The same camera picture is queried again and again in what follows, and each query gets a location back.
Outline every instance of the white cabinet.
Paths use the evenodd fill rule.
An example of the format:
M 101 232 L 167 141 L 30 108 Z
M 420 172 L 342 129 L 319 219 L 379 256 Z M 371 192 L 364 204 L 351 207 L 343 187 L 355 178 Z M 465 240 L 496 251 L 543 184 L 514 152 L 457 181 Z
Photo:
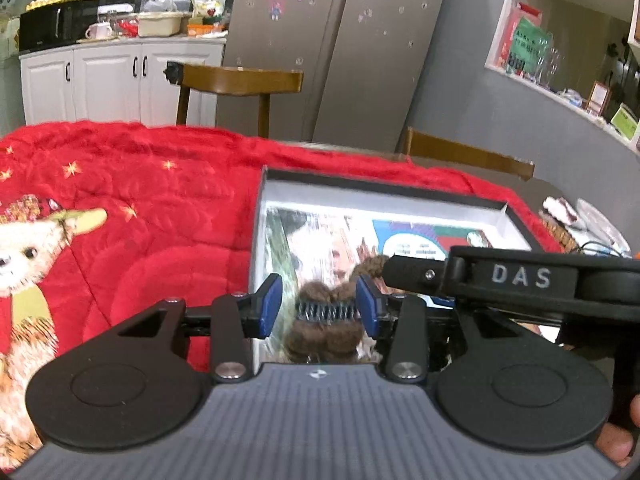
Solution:
M 24 119 L 27 124 L 75 121 L 72 50 L 38 54 L 20 63 Z
M 166 62 L 220 66 L 223 49 L 219 41 L 140 38 L 26 55 L 20 59 L 26 123 L 175 124 L 180 88 L 166 80 Z M 187 123 L 215 121 L 216 96 L 192 91 Z
M 76 119 L 140 120 L 140 46 L 105 45 L 74 50 Z
M 180 87 L 164 76 L 167 61 L 219 66 L 221 44 L 151 43 L 142 45 L 142 80 L 140 81 L 140 120 L 148 126 L 175 124 Z M 192 91 L 187 124 L 213 126 L 216 119 L 216 96 Z

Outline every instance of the table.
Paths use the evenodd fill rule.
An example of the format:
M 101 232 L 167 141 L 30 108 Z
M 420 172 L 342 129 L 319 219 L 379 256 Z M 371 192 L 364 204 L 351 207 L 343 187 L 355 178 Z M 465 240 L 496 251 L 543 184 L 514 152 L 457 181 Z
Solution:
M 292 142 L 283 141 L 283 144 L 290 146 L 300 146 L 301 148 L 307 148 L 309 150 L 324 150 L 332 152 L 354 153 L 357 155 L 370 155 L 384 158 L 385 160 L 394 160 L 403 162 L 407 160 L 407 156 L 402 153 L 381 153 L 374 152 L 372 150 L 361 150 L 357 148 L 348 148 L 346 146 L 332 146 L 330 144 L 318 144 L 315 142 Z M 451 168 L 453 170 L 460 170 L 470 175 L 482 178 L 492 184 L 498 186 L 507 187 L 514 190 L 520 198 L 529 206 L 534 212 L 538 213 L 542 209 L 542 203 L 548 196 L 554 198 L 560 198 L 564 194 L 557 187 L 548 183 L 546 180 L 539 178 L 532 178 L 524 181 L 516 175 L 502 173 L 500 171 L 486 170 L 485 168 L 476 168 L 474 166 L 468 166 L 466 164 L 457 164 L 453 162 L 442 162 L 440 160 L 434 160 L 432 158 L 420 158 L 411 157 L 412 162 L 416 166 L 423 168 Z

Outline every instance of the red quilted blanket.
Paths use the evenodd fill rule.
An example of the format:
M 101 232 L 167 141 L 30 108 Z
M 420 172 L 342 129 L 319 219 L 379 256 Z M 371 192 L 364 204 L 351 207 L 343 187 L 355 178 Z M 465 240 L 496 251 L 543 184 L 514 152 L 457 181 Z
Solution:
M 0 142 L 0 468 L 40 445 L 24 389 L 44 363 L 162 298 L 203 305 L 246 289 L 264 166 L 508 200 L 558 250 L 512 191 L 459 171 L 207 128 L 22 128 Z M 192 345 L 197 368 L 205 345 Z

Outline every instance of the white mug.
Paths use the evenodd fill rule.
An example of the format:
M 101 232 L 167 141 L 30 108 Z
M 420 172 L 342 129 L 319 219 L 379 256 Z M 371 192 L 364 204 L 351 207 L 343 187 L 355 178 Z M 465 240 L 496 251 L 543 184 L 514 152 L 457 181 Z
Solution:
M 94 23 L 86 30 L 84 36 L 88 40 L 104 40 L 113 35 L 113 29 L 108 22 Z

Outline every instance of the refrigerator door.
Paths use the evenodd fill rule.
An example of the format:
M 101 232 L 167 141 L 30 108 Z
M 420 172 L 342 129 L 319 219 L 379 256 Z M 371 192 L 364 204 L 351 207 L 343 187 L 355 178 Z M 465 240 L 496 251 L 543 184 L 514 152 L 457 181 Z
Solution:
M 224 66 L 302 70 L 299 94 L 271 97 L 270 138 L 310 140 L 344 0 L 234 0 Z M 257 135 L 258 98 L 219 96 L 216 125 Z
M 442 0 L 347 0 L 314 142 L 393 152 Z

